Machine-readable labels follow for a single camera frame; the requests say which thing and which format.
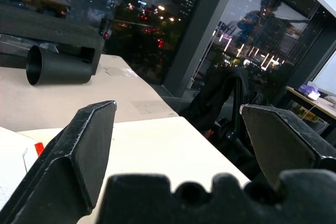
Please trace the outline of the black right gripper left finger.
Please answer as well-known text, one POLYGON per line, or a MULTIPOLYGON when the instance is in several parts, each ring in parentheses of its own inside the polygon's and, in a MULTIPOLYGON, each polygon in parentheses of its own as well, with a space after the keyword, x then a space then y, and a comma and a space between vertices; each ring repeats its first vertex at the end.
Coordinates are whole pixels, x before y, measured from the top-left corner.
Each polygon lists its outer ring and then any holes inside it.
POLYGON ((97 205, 106 173, 113 100, 79 109, 45 147, 1 210, 1 223, 77 223, 97 205))

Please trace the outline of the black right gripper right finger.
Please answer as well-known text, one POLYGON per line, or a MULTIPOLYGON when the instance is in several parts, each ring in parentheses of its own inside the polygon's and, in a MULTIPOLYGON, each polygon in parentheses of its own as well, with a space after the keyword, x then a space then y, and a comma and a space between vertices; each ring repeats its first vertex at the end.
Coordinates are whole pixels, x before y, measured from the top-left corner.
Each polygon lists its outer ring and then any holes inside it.
POLYGON ((258 165, 271 187, 285 170, 335 171, 335 148, 293 112, 244 104, 240 114, 258 165))

